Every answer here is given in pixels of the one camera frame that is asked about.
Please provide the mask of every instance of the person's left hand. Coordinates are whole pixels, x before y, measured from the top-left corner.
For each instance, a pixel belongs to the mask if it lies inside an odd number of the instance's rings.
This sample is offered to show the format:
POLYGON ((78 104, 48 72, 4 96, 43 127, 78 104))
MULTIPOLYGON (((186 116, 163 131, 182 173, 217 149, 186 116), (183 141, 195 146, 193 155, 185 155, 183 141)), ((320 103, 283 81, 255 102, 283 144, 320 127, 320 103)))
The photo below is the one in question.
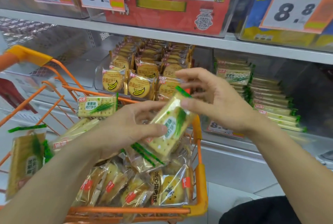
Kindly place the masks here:
POLYGON ((125 105, 84 133, 80 142, 83 140, 91 149, 100 151, 100 159, 107 159, 143 138, 165 135, 168 129, 164 125, 142 124, 143 120, 152 120, 152 110, 160 110, 164 105, 164 102, 150 100, 125 105))

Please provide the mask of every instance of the orange handle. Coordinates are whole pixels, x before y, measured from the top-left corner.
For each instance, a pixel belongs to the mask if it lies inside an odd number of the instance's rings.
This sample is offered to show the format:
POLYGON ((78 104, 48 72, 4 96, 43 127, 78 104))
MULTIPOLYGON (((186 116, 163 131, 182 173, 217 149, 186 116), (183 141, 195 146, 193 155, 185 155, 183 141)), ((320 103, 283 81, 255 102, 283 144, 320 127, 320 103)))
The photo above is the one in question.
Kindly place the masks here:
POLYGON ((19 58, 10 52, 0 55, 0 72, 19 62, 19 58))

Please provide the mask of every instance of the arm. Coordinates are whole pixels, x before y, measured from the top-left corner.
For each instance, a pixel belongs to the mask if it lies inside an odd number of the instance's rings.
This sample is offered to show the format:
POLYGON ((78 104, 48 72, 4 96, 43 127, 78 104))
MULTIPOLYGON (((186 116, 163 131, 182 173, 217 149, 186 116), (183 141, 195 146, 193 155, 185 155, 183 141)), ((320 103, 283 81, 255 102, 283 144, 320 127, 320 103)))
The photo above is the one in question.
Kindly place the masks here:
POLYGON ((126 105, 70 142, 0 211, 0 222, 63 223, 77 192, 99 159, 106 159, 142 138, 157 137, 166 133, 166 127, 163 125, 136 123, 150 118, 149 111, 159 109, 163 105, 162 102, 154 101, 126 105))
POLYGON ((333 222, 333 172, 295 143, 277 124, 254 111, 224 79, 202 68, 177 72, 183 88, 205 90, 182 106, 249 137, 271 168, 302 224, 333 222))

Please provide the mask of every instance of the forearm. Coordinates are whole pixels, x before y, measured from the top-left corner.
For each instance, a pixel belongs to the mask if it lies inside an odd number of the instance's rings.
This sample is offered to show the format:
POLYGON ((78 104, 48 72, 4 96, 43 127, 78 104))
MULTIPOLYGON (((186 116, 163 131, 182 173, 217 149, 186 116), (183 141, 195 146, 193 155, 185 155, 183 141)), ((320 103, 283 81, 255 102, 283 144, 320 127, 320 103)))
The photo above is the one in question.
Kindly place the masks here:
POLYGON ((0 211, 5 224, 60 224, 99 153, 71 142, 38 171, 0 211))
POLYGON ((275 123, 260 116, 248 137, 256 144, 302 224, 333 221, 333 172, 275 123))

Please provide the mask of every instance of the shopping cart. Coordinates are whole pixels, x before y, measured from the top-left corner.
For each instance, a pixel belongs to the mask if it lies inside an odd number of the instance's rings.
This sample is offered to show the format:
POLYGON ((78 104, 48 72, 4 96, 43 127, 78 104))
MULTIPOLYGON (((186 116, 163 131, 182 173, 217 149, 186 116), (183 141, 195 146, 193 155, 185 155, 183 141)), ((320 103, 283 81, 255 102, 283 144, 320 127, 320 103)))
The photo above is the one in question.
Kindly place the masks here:
MULTIPOLYGON (((5 70, 6 68, 12 66, 15 63, 19 62, 30 62, 34 63, 40 67, 46 67, 49 70, 52 70, 56 74, 56 79, 58 79, 62 83, 62 87, 64 87, 69 94, 73 97, 75 101, 77 101, 78 93, 82 93, 83 95, 98 95, 98 96, 107 96, 107 94, 90 92, 85 90, 82 85, 74 78, 74 76, 66 69, 66 67, 56 59, 52 57, 36 52, 34 50, 28 49, 26 47, 15 45, 8 49, 3 55, 0 56, 0 72, 5 70), (58 71, 48 65, 49 62, 56 63, 66 74, 77 84, 77 87, 71 87, 65 81, 65 79, 58 73, 58 71)), ((59 103, 63 101, 69 109, 75 113, 75 109, 64 99, 64 95, 61 95, 60 92, 56 89, 56 87, 49 81, 42 81, 42 86, 28 99, 26 99, 22 104, 20 104, 16 109, 14 109, 8 116, 6 116, 1 122, 0 127, 5 124, 10 118, 12 118, 17 112, 22 110, 32 99, 34 99, 38 94, 40 94, 45 89, 53 90, 58 96, 59 99, 55 102, 55 104, 47 111, 45 115, 37 122, 37 125, 43 123, 43 120, 46 116, 51 115, 59 122, 63 127, 66 126, 59 121, 51 112, 55 107, 58 107, 65 115, 70 119, 68 114, 61 108, 59 103)), ((135 103, 138 101, 125 99, 119 97, 119 100, 123 104, 135 103)), ((71 207, 69 213, 65 219, 65 222, 85 222, 85 223, 119 223, 122 220, 122 217, 110 217, 113 214, 124 214, 124 213, 136 213, 137 218, 134 222, 148 222, 148 221, 167 221, 169 223, 176 223, 178 221, 182 221, 186 217, 192 216, 200 216, 206 213, 208 208, 208 196, 207 196, 207 188, 206 188, 206 175, 204 165, 202 163, 201 157, 201 148, 200 141, 202 138, 200 120, 197 116, 193 121, 193 134, 191 135, 192 143, 197 147, 197 154, 195 158, 198 158, 198 165, 194 170, 194 185, 196 187, 196 198, 194 199, 196 205, 188 205, 178 208, 119 208, 119 207, 71 207)), ((1 161, 1 165, 10 157, 10 153, 8 153, 1 161)))

